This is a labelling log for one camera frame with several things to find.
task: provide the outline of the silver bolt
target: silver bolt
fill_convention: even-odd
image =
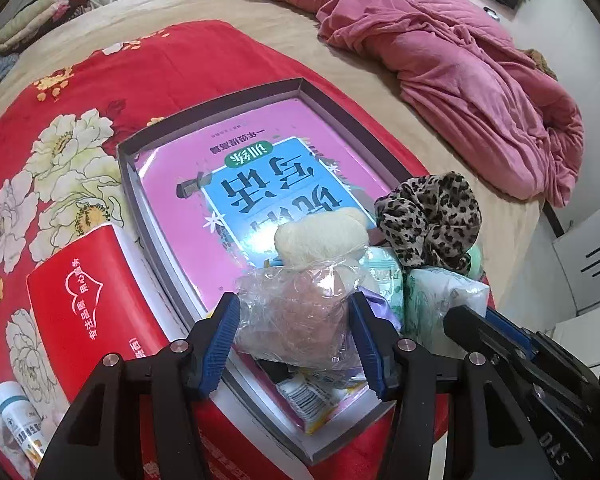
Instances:
[[[536,396],[538,396],[538,399],[543,400],[546,394],[542,387],[534,384],[534,390],[536,391]]]
[[[482,366],[483,364],[485,364],[485,362],[487,362],[487,359],[484,357],[484,355],[478,352],[471,352],[469,354],[469,361],[471,361],[476,366]]]
[[[400,339],[398,348],[403,352],[413,352],[416,349],[416,343],[411,339]]]
[[[189,348],[189,343],[187,343],[184,339],[176,339],[176,341],[171,343],[169,348],[171,348],[172,352],[176,352],[176,354],[182,354],[183,352],[187,351],[187,348]]]
[[[117,354],[107,354],[102,358],[102,364],[105,366],[115,366],[120,361],[120,357]]]

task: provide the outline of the plastic bag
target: plastic bag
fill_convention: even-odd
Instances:
[[[405,334],[430,352],[461,358],[465,352],[445,335],[442,320],[450,308],[466,305],[487,312],[489,285],[439,267],[411,269],[407,277]]]
[[[238,351],[318,370],[360,366],[347,328],[347,296],[373,277],[352,256],[304,269],[253,269],[237,280]]]

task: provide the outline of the leopard print scrunchie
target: leopard print scrunchie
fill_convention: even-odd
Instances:
[[[467,274],[482,216],[459,173],[410,178],[376,200],[376,223],[405,269],[430,265]]]

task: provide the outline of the white plush toy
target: white plush toy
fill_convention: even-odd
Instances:
[[[286,266],[307,266],[368,245],[367,222],[367,216],[354,207],[315,213],[279,226],[274,243]]]

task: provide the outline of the pink blanket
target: pink blanket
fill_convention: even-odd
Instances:
[[[283,0],[328,44],[397,73],[412,105],[485,180],[564,206],[584,148],[573,99],[467,0]]]

